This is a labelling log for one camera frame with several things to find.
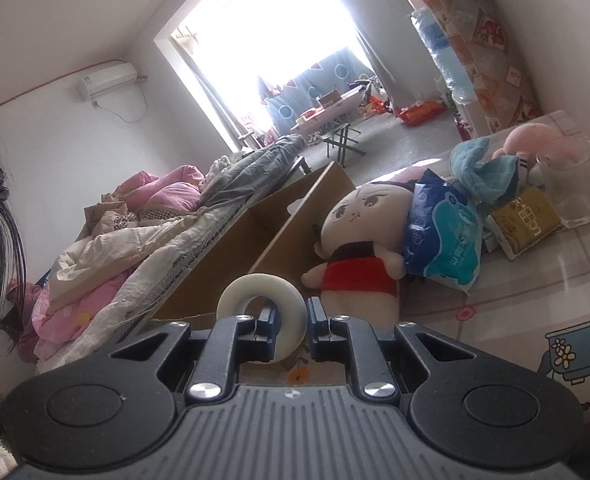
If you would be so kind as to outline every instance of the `glass cup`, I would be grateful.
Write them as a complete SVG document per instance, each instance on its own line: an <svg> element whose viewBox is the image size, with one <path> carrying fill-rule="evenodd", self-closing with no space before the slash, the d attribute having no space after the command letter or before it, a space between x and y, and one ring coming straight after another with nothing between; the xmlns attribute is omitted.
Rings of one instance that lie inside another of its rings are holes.
<svg viewBox="0 0 590 480"><path fill-rule="evenodd" d="M569 229L590 222L590 140L566 136L537 153L546 196Z"/></svg>

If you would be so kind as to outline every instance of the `bedding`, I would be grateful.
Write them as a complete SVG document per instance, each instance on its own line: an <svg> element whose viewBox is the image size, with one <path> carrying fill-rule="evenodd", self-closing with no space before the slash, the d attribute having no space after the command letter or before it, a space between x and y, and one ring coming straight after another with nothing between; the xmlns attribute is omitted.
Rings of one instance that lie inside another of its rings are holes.
<svg viewBox="0 0 590 480"><path fill-rule="evenodd" d="M203 180L203 174L201 174L200 170L195 168L195 166L180 166L179 168L172 170L170 173L165 174L164 176L149 182L148 184L139 186L136 189L121 195L121 199L126 203L129 211L137 211L144 204L146 204L146 202L148 202L153 197L153 195L163 190L166 186L170 186L171 184L175 184L177 182L185 182L195 186L199 192L198 186Z"/></svg>
<svg viewBox="0 0 590 480"><path fill-rule="evenodd" d="M81 335L99 311L112 301L134 270L135 267L131 267L120 272L52 316L47 314L50 303L50 284L47 283L32 311L32 325L39 337L34 354L39 359L49 359L64 343Z"/></svg>
<svg viewBox="0 0 590 480"><path fill-rule="evenodd" d="M301 135L288 135L270 146L255 150L220 173L208 189L203 190L200 206L212 207L242 200L274 184L305 147L306 141Z"/></svg>
<svg viewBox="0 0 590 480"><path fill-rule="evenodd" d="M119 186L117 186L114 193L116 195L125 195L126 193L130 193L138 187L145 186L146 184L155 182L158 179L159 177L156 175L153 175L146 171L140 171L139 173L134 174L128 180L122 182Z"/></svg>
<svg viewBox="0 0 590 480"><path fill-rule="evenodd" d="M117 215L126 216L128 214L128 206L126 206L125 202L113 200L112 195L104 195L102 196L101 202L85 207L84 216L86 217L86 224L82 229L82 238L85 238L92 233L95 226L108 211L115 211L115 214Z"/></svg>
<svg viewBox="0 0 590 480"><path fill-rule="evenodd" d="M121 210L107 211L95 224L91 232L91 238L105 233L112 233L126 227L138 227L139 221L134 213L124 213Z"/></svg>
<svg viewBox="0 0 590 480"><path fill-rule="evenodd" d="M213 162L213 164L211 165L209 172L204 177L203 182L200 184L200 192L203 192L204 189L206 189L207 186L213 180L215 180L215 177L219 173L221 173L222 171L226 171L226 169L229 168L231 165L232 165L232 163L230 162L230 159L226 155L220 156L217 160L215 160Z"/></svg>
<svg viewBox="0 0 590 480"><path fill-rule="evenodd" d="M189 268L190 263L216 237L240 206L229 205L207 211L186 231L154 251L124 282L114 299L90 322L77 339L37 364L39 373L53 370L84 357L113 338L120 328L128 329L140 316L155 310L158 300Z"/></svg>
<svg viewBox="0 0 590 480"><path fill-rule="evenodd" d="M75 242L50 272L49 314L117 276L186 231L206 209L158 226L121 229Z"/></svg>
<svg viewBox="0 0 590 480"><path fill-rule="evenodd" d="M305 146L306 142L301 136L288 136L268 148L258 150L259 153L251 153L218 173L213 179L213 184L216 184L213 192L209 193L214 205L202 206L189 216L167 221L156 227L165 229L168 233L169 225L174 226L178 222L183 222L181 225L184 228L172 238L165 235L165 238L169 239L157 244L154 250L146 254L147 257L140 266L126 279L113 300L96 314L86 330L75 340L65 343L50 359L40 360L38 371L41 373L52 370L80 359L104 344L117 342L142 316L156 310L165 294L190 272L192 266L199 260L200 254L238 215L248 199L252 196L252 201L255 201L266 196L275 182L290 170L297 155ZM203 195L200 198L200 205L203 205L202 199ZM152 214L164 213L163 210L140 209L140 230L144 229L141 225L145 222L163 222L163 220L144 219L144 211L152 211ZM120 232L109 235L119 236ZM87 240L86 244L93 247L93 244L98 244L98 238L91 239L91 242ZM62 295L68 294L69 298L75 297L84 288L90 290L89 284L101 283L97 280L107 278L104 269L98 272L93 267L103 266L103 262L111 259L120 259L120 248L115 249L116 254L112 254L112 251L108 253L99 251L99 257L91 254L92 250L84 254L85 250L86 247L80 252L78 247L60 256L61 261L54 270L62 272L59 275L57 272L51 273L51 280L54 280L50 290L51 302L53 286L55 286L56 294L60 294L60 301L64 301L61 299ZM116 268L120 267L111 267L111 274Z"/></svg>
<svg viewBox="0 0 590 480"><path fill-rule="evenodd" d="M140 209L184 215L197 209L200 196L195 184L175 182L157 191Z"/></svg>
<svg viewBox="0 0 590 480"><path fill-rule="evenodd" d="M22 311L22 326L24 327L24 330L17 341L17 353L19 359L25 363L36 363L38 361L38 357L34 354L34 348L39 336L32 325L32 310L41 295L41 291L42 289L39 285L26 283ZM6 300L10 301L15 308L18 308L18 298L19 287L17 286L17 281L12 280L6 291Z"/></svg>

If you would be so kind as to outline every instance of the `plush toy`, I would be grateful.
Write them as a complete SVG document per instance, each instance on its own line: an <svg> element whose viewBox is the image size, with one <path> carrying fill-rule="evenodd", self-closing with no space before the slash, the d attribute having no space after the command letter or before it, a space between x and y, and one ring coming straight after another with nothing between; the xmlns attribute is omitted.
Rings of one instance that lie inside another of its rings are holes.
<svg viewBox="0 0 590 480"><path fill-rule="evenodd" d="M528 182L533 186L544 183L541 172L536 167L537 152L548 142L559 139L562 134L555 128L541 123L526 123L517 126L508 134L504 147L493 153L493 158L501 155L517 155L526 162Z"/></svg>
<svg viewBox="0 0 590 480"><path fill-rule="evenodd" d="M365 184L326 216L315 252L327 260L306 272L304 286L321 290L330 316L346 314L392 330L399 319L399 254L413 192L399 184Z"/></svg>

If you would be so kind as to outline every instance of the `cardboard box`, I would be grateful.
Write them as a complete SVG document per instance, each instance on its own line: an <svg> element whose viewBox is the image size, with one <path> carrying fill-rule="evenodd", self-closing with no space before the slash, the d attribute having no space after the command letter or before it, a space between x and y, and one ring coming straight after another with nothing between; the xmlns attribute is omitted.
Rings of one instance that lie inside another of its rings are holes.
<svg viewBox="0 0 590 480"><path fill-rule="evenodd" d="M153 319L195 317L192 324L209 328L224 289L253 272L281 276L307 297L300 277L321 263L313 250L312 226L321 226L333 206L354 189L344 168L331 162L250 206L178 281ZM289 215L287 206L302 197Z"/></svg>
<svg viewBox="0 0 590 480"><path fill-rule="evenodd" d="M331 90L328 94L322 95L322 97L317 99L317 102L322 108L328 108L330 105L334 105L335 103L339 103L342 100L342 95L340 92L336 90Z"/></svg>

